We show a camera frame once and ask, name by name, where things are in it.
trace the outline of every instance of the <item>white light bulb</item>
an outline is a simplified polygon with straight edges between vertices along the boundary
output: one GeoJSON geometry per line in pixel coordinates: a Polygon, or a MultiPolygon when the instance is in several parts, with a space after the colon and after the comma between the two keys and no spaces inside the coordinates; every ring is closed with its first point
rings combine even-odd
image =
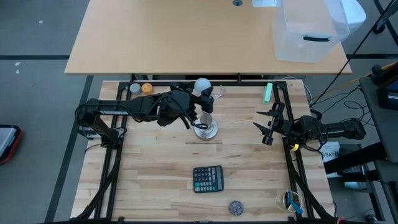
{"type": "Polygon", "coordinates": [[[211,87],[211,83],[207,78],[199,78],[193,88],[196,92],[198,92],[199,94],[201,94],[201,92],[203,90],[206,90],[207,88],[211,87]]]}

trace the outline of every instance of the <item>yellow clip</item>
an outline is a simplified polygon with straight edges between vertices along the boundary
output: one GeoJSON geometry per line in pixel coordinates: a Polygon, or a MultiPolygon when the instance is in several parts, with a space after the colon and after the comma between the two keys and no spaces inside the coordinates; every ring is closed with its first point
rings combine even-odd
{"type": "Polygon", "coordinates": [[[294,147],[293,147],[293,151],[295,152],[295,151],[297,151],[299,149],[299,145],[298,144],[294,144],[294,147]]]}

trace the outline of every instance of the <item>wooden table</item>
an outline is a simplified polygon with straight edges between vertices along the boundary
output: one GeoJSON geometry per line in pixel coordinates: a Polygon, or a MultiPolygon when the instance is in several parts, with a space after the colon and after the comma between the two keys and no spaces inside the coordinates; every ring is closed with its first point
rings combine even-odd
{"type": "MultiPolygon", "coordinates": [[[[67,74],[337,74],[341,44],[319,63],[274,56],[274,7],[232,0],[92,0],[67,74]]],[[[347,66],[343,74],[350,74],[347,66]]]]}
{"type": "MultiPolygon", "coordinates": [[[[294,117],[309,114],[302,81],[287,82],[294,117]]],[[[114,100],[117,86],[118,82],[104,82],[99,98],[114,100]]],[[[154,93],[168,90],[166,86],[154,87],[154,93]]],[[[275,206],[276,195],[290,188],[282,138],[274,133],[272,146],[261,144],[261,132],[252,124],[267,124],[270,117],[256,111],[268,111],[273,102],[262,104],[263,86],[226,86],[226,92],[215,100],[212,115],[220,130],[209,142],[199,140],[193,129],[186,130],[180,120],[161,128],[156,122],[136,123],[128,119],[114,219],[124,216],[127,220],[148,221],[287,221],[287,217],[293,215],[275,206]],[[192,169],[215,165],[223,166],[225,190],[195,194],[192,169]],[[244,204],[241,216],[229,213],[228,205],[233,200],[244,204]]],[[[111,116],[103,116],[103,119],[110,125],[111,116]]],[[[90,141],[89,146],[98,143],[99,140],[90,141]]],[[[104,155],[105,149],[100,147],[87,151],[71,217],[82,212],[96,193],[104,155]]],[[[333,214],[320,155],[306,150],[302,155],[310,190],[333,214]]],[[[107,200],[104,200],[103,211],[106,205],[107,200]]]]}

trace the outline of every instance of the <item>container handle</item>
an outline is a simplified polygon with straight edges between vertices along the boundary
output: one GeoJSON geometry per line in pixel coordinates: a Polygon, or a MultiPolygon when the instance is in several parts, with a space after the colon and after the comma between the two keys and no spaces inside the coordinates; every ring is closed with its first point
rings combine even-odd
{"type": "Polygon", "coordinates": [[[309,36],[304,36],[304,40],[308,41],[314,41],[314,42],[329,42],[329,38],[319,38],[319,37],[309,37],[309,36]]]}

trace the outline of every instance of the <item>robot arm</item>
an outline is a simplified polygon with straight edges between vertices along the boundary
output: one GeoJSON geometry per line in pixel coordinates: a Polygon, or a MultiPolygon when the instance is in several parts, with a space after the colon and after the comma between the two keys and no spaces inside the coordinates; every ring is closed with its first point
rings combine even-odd
{"type": "Polygon", "coordinates": [[[299,146],[305,146],[306,142],[314,139],[321,141],[323,138],[344,137],[361,140],[366,135],[362,123],[355,118],[338,123],[321,124],[312,116],[301,116],[299,119],[292,122],[283,118],[283,110],[284,104],[279,102],[274,103],[272,109],[268,112],[258,112],[259,114],[272,117],[272,121],[268,123],[270,128],[254,123],[265,136],[262,143],[272,145],[273,132],[280,133],[287,137],[291,145],[298,144],[299,146]]]}
{"type": "Polygon", "coordinates": [[[190,125],[206,129],[207,124],[194,123],[197,120],[195,104],[200,105],[203,111],[212,113],[214,99],[210,95],[213,87],[203,90],[201,96],[195,96],[192,86],[193,83],[172,83],[168,92],[138,96],[129,101],[90,99],[76,109],[76,120],[83,128],[91,128],[98,133],[103,147],[111,145],[115,148],[118,146],[119,132],[109,128],[101,115],[131,116],[139,123],[157,121],[159,126],[169,125],[181,118],[187,129],[190,125]]]}

